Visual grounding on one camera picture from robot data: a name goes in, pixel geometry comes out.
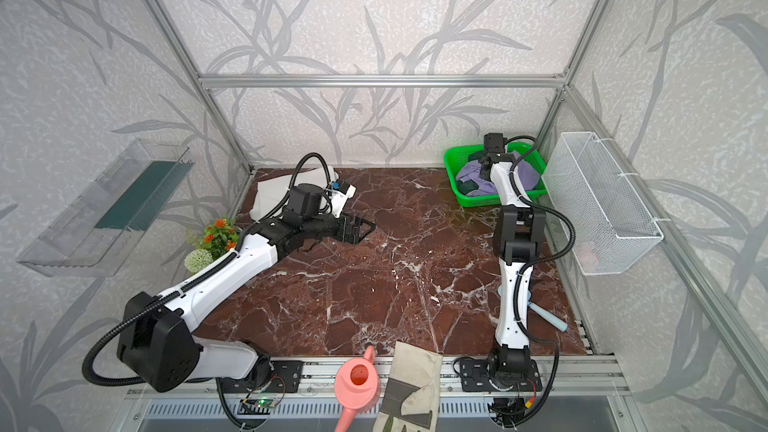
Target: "green pom-pom flower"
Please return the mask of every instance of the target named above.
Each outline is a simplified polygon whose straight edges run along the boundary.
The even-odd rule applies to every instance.
[[[197,274],[213,261],[214,256],[211,255],[210,252],[198,248],[187,254],[187,257],[184,259],[184,266],[187,267],[187,270],[192,274]]]

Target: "green plastic basket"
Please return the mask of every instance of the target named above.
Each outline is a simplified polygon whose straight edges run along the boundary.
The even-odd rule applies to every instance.
[[[529,149],[531,149],[531,146],[523,142],[511,142],[507,145],[507,152],[512,152],[514,150],[521,155],[526,153]],[[461,194],[456,188],[456,175],[466,165],[467,158],[471,154],[481,150],[482,146],[453,147],[448,149],[443,157],[443,161],[446,163],[448,178],[451,179],[451,189],[453,190],[453,193],[456,194],[456,200],[461,207],[498,206],[502,203],[498,196],[467,197]],[[531,164],[533,168],[536,169],[536,172],[540,174],[543,174],[544,170],[547,168],[547,164],[544,163],[542,156],[540,156],[537,151],[534,151],[530,156],[526,157],[525,161]],[[544,187],[543,181],[539,180],[536,187],[534,187],[533,190],[528,191],[528,196],[531,200],[534,200],[536,197],[546,193],[547,189]]]

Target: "wall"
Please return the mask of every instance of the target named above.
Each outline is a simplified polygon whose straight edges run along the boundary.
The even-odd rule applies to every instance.
[[[85,352],[124,303],[177,282],[187,227],[225,214],[246,173],[139,0],[0,0],[0,423],[106,430],[124,388],[86,384]],[[46,278],[16,257],[135,138],[195,166],[111,278]],[[97,363],[126,376],[113,346]]]
[[[766,0],[616,0],[576,81],[763,344],[767,26]],[[661,250],[618,276],[573,279],[651,430],[768,430]]]
[[[204,73],[558,73],[594,0],[163,0]],[[254,163],[434,164],[551,90],[220,90]]]

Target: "purple cloth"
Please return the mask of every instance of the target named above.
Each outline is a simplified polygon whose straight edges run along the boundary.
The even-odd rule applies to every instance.
[[[512,154],[514,158],[520,157],[520,154],[517,151],[513,150]],[[480,161],[471,160],[470,162],[467,162],[456,175],[456,180],[462,182],[473,180],[475,181],[475,184],[478,185],[478,188],[467,194],[467,197],[493,196],[498,193],[493,182],[480,178],[480,168]],[[518,176],[520,177],[520,183],[523,184],[523,189],[526,191],[533,190],[538,184],[539,179],[542,177],[542,175],[536,172],[536,169],[525,160],[518,164]]]

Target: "red marble table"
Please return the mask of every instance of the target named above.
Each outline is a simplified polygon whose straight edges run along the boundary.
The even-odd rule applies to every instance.
[[[360,355],[368,344],[390,355],[396,341],[446,355],[489,352],[500,303],[496,207],[460,207],[444,169],[337,171],[357,187],[345,210],[377,229],[359,245],[308,242],[238,289],[195,334],[250,341],[277,356]],[[242,212],[257,180],[286,173],[260,170]],[[558,340],[564,354],[585,354],[554,264],[534,267],[531,291],[569,327],[561,333],[529,312],[530,331]],[[552,348],[533,343],[531,351]]]

